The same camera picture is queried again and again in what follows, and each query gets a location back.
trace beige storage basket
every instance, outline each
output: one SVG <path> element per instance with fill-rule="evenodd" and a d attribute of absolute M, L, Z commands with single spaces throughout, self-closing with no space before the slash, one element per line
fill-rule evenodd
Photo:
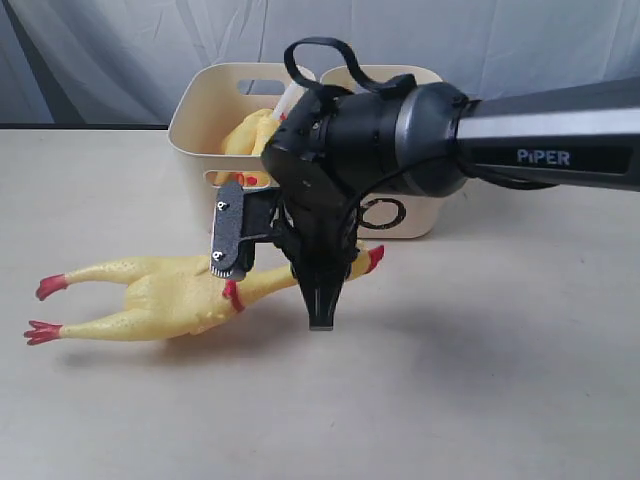
<path fill-rule="evenodd" d="M 408 65 L 361 65 L 362 70 L 372 79 L 384 82 L 403 73 L 411 73 L 418 84 L 441 82 L 442 79 L 425 68 Z M 340 85 L 352 91 L 358 91 L 356 82 L 346 66 L 337 67 L 326 72 L 320 78 L 321 83 Z M 372 225 L 386 224 L 398 213 L 398 204 L 406 211 L 404 220 L 387 230 L 372 230 L 360 227 L 360 238 L 416 238 L 431 231 L 435 225 L 440 208 L 445 199 L 412 197 L 407 195 L 373 194 L 365 198 L 363 204 L 372 204 L 364 214 L 364 220 Z"/>
<path fill-rule="evenodd" d="M 308 69 L 299 66 L 307 77 Z M 248 114 L 261 108 L 274 108 L 280 95 L 252 95 L 239 90 L 241 82 L 271 80 L 291 83 L 284 64 L 223 63 L 198 72 L 187 87 L 169 125 L 169 142 L 182 165 L 197 221 L 211 231 L 213 207 L 219 186 L 215 174 L 222 171 L 264 171 L 257 155 L 222 155 L 220 144 Z M 304 93 L 297 89 L 292 102 Z"/>

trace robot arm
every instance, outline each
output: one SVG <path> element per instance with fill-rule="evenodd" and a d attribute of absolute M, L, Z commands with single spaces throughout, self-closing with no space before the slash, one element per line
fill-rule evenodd
<path fill-rule="evenodd" d="M 337 49 L 365 92 L 305 78 L 293 56 L 301 44 Z M 312 329 L 333 326 L 369 193 L 445 197 L 469 177 L 521 190 L 640 191 L 640 79 L 474 101 L 412 75 L 376 82 L 332 38 L 296 42 L 284 59 L 307 91 L 262 153 L 279 187 L 220 189 L 211 270 L 242 279 L 255 243 L 273 243 L 291 262 Z"/>

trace white table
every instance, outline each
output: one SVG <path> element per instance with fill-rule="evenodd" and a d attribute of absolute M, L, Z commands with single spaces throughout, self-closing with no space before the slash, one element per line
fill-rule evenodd
<path fill-rule="evenodd" d="M 40 278 L 207 251 L 165 135 L 0 131 L 3 480 L 640 478 L 633 193 L 469 185 L 386 242 L 333 332 L 290 289 L 200 337 L 25 346 L 28 320 L 121 305 L 111 284 L 40 303 Z"/>

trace rubber chicken neck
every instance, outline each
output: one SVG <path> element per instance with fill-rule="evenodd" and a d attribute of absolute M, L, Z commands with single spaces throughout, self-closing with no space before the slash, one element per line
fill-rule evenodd
<path fill-rule="evenodd" d="M 376 268 L 384 247 L 367 250 L 359 242 L 348 280 Z M 127 285 L 124 310 L 75 325 L 31 321 L 28 345 L 61 338 L 113 341 L 163 340 L 198 335 L 227 322 L 261 298 L 297 284 L 289 265 L 251 271 L 241 282 L 225 281 L 209 271 L 207 255 L 193 257 L 130 257 L 43 279 L 36 291 L 41 301 L 82 282 Z"/>

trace yellow rubber chicken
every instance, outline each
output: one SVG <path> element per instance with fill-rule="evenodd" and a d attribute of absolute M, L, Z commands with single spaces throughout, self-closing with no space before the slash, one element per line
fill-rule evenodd
<path fill-rule="evenodd" d="M 270 108 L 263 108 L 247 115 L 222 141 L 224 154 L 260 155 L 280 126 L 280 121 L 273 118 L 272 113 Z M 230 179 L 235 179 L 243 187 L 269 186 L 269 175 L 265 172 L 219 172 L 214 183 L 223 185 Z"/>
<path fill-rule="evenodd" d="M 353 280 L 371 272 L 384 247 L 360 253 L 352 264 Z M 28 345 L 60 338 L 143 341 L 197 335 L 227 322 L 261 298 L 297 284 L 289 265 L 247 274 L 241 282 L 225 281 L 209 271 L 209 257 L 131 257 L 101 263 L 40 282 L 36 296 L 44 300 L 69 285 L 82 282 L 127 285 L 124 311 L 76 325 L 31 321 L 24 333 Z"/>

